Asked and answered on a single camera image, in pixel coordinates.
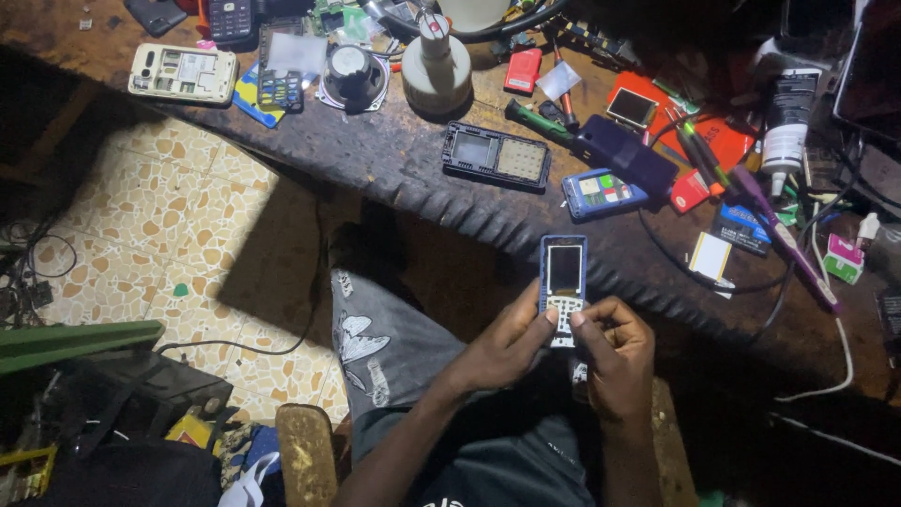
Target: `purple toothbrush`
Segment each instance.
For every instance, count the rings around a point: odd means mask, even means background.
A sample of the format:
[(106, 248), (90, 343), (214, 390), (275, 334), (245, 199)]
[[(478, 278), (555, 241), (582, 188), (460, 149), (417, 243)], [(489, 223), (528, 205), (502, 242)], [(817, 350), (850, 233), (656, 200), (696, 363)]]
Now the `purple toothbrush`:
[(842, 308), (841, 304), (839, 304), (838, 298), (835, 297), (835, 294), (826, 286), (826, 282), (820, 278), (820, 275), (814, 269), (814, 266), (811, 265), (810, 261), (807, 260), (807, 256), (804, 255), (804, 252), (801, 252), (801, 249), (797, 247), (797, 241), (795, 241), (795, 237), (788, 232), (788, 229), (779, 221), (778, 217), (776, 217), (776, 212), (773, 211), (773, 208), (770, 207), (769, 202), (767, 201), (766, 196), (763, 195), (763, 191), (760, 190), (760, 185), (757, 184), (757, 181), (753, 176), (745, 169), (744, 165), (739, 164), (736, 165), (732, 169), (732, 175), (738, 180), (739, 183), (742, 184), (744, 189), (751, 194), (751, 197), (757, 201), (758, 207), (763, 210), (763, 215), (766, 220), (767, 229), (774, 235), (783, 246), (788, 249), (791, 253), (792, 259), (797, 262), (799, 266), (801, 266), (801, 270), (804, 272), (804, 275), (810, 280), (811, 285), (815, 288), (817, 295), (826, 303), (826, 306), (833, 313), (838, 313)]

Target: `black t-shirt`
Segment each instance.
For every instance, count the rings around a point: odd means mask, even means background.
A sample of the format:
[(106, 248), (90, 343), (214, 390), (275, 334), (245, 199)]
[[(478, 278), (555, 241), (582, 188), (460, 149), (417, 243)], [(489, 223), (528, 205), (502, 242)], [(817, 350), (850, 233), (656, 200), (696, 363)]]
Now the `black t-shirt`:
[[(576, 428), (583, 423), (597, 428), (596, 419), (572, 400), (568, 383), (556, 382), (559, 376), (547, 382), (547, 375), (532, 373), (515, 388), (479, 393), (460, 409), (414, 481), (407, 505), (595, 505)], [(408, 411), (361, 415), (353, 425), (354, 463)]]

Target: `person's left hand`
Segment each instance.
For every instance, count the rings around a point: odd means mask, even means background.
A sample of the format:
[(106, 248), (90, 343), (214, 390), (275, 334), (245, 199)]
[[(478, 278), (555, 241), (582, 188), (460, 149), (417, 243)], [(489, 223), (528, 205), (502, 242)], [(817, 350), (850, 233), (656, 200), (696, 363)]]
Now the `person's left hand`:
[(538, 291), (536, 279), (435, 381), (463, 396), (507, 387), (525, 375), (538, 349), (557, 329), (556, 308), (537, 315)]

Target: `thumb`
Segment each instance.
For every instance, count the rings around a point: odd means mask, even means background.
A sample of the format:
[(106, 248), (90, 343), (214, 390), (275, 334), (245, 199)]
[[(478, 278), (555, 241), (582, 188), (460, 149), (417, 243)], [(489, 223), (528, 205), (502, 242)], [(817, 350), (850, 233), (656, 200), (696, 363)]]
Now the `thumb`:
[(542, 345), (546, 344), (554, 331), (557, 330), (557, 318), (560, 312), (553, 306), (549, 306), (543, 313), (539, 314), (525, 332), (512, 345), (522, 355), (532, 357), (538, 352)]
[(600, 327), (586, 318), (582, 312), (576, 311), (569, 316), (569, 328), (572, 330), (573, 336), (581, 340), (591, 352), (592, 357), (595, 358), (595, 368), (602, 377), (612, 372), (624, 361), (623, 357), (604, 337)]

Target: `wooden workbench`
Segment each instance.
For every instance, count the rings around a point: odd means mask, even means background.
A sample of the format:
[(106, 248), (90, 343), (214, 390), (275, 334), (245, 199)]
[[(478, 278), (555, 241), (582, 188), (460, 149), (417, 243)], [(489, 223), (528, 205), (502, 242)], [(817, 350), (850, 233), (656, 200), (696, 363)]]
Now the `wooden workbench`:
[[(134, 50), (141, 42), (194, 47), (199, 38), (193, 27), (195, 18), (189, 17), (154, 40), (119, 0), (0, 0), (0, 5), (3, 44), (118, 90), (125, 90)], [(93, 28), (82, 32), (78, 20), (87, 17), (93, 19)], [(256, 55), (239, 57), (243, 72)], [(593, 65), (584, 54), (566, 51), (564, 57), (583, 78), (572, 90), (576, 112), (583, 119), (600, 113), (614, 74)], [(551, 65), (552, 54), (546, 54), (542, 67)], [(504, 72), (505, 66), (499, 66), (474, 73), (475, 100), (462, 121), (535, 138), (503, 117), (502, 109), (510, 98), (500, 89)], [(532, 100), (541, 103), (544, 96), (538, 91)], [(573, 224), (567, 210), (560, 207), (564, 200), (560, 179), (587, 167), (558, 146), (552, 148), (551, 177), (547, 191), (540, 196), (445, 176), (440, 160), (443, 127), (413, 114), (398, 75), (392, 77), (386, 103), (376, 113), (347, 117), (320, 104), (309, 89), (305, 111), (286, 116), (274, 130), (236, 106), (163, 109), (316, 178), (357, 189), (511, 254), (532, 255), (544, 234), (587, 235), (591, 243), (589, 282), (594, 288), (686, 322), (724, 342), (734, 342), (737, 351), (743, 338), (769, 314), (776, 296), (774, 289), (727, 300), (700, 288), (660, 253), (635, 213)], [(682, 254), (693, 251), (698, 232), (708, 229), (713, 213), (713, 206), (703, 205), (678, 217), (665, 207), (649, 214), (649, 220), (672, 251)], [(760, 259), (733, 249), (724, 276), (742, 286), (770, 280), (784, 269), (775, 253)], [(882, 399), (890, 384), (890, 370), (873, 293), (885, 284), (867, 273), (856, 286), (836, 282), (834, 287), (845, 307), (842, 318), (856, 364), (853, 388)], [(666, 340), (666, 331), (658, 331), (661, 342)], [(845, 376), (833, 318), (797, 281), (788, 290), (775, 326), (750, 351), (807, 379), (806, 385), (783, 386), (786, 390), (826, 387)], [(901, 401), (895, 398), (892, 403)]]

